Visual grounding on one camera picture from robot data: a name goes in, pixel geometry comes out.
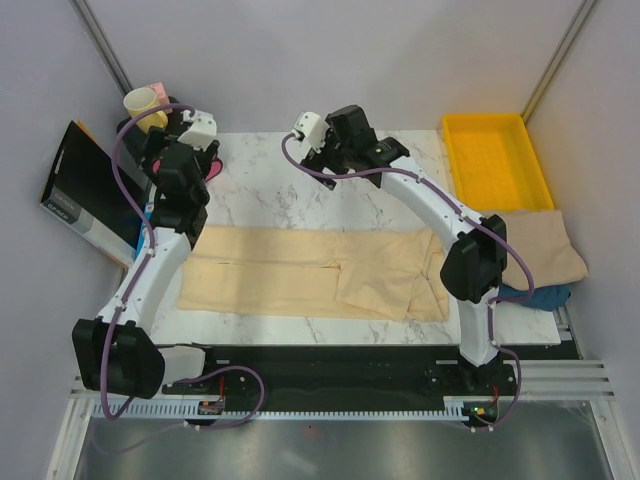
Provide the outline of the cream yellow t shirt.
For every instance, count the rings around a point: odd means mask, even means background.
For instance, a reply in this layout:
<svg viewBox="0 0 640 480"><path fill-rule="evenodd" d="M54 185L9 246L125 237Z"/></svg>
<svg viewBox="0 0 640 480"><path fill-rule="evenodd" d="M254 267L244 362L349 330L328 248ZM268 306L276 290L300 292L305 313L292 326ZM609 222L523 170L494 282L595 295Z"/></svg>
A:
<svg viewBox="0 0 640 480"><path fill-rule="evenodd" d="M444 252L413 232L209 226L184 264L181 310L444 322Z"/></svg>

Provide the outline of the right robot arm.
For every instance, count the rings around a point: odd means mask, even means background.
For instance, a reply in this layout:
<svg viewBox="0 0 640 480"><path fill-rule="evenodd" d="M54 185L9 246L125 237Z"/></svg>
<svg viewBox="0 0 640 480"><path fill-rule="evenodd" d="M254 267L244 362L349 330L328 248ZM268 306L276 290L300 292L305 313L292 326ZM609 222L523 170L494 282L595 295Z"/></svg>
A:
<svg viewBox="0 0 640 480"><path fill-rule="evenodd" d="M467 361L458 368L458 381L469 393L483 392L494 381L489 363L498 353L489 308L507 263L504 221L486 218L442 190L399 140L378 138L357 105L326 117L304 112L292 133L309 145L298 164L302 171L329 189L340 179L365 178L437 235L445 251L440 279L458 303L460 354Z"/></svg>

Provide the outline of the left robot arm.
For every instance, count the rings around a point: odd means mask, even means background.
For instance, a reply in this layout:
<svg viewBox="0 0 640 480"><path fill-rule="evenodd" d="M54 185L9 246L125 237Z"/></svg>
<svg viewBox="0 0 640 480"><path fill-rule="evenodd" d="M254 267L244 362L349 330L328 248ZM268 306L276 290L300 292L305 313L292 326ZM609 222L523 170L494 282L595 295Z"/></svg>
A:
<svg viewBox="0 0 640 480"><path fill-rule="evenodd" d="M206 179L218 160L219 142L206 149L187 144L185 135L151 129L142 168L157 197L140 255L112 299L93 320L80 319L72 342L83 385L102 396L150 399L162 386L185 382L208 393L219 369L194 347L158 347L150 338L169 284L194 249L207 220Z"/></svg>

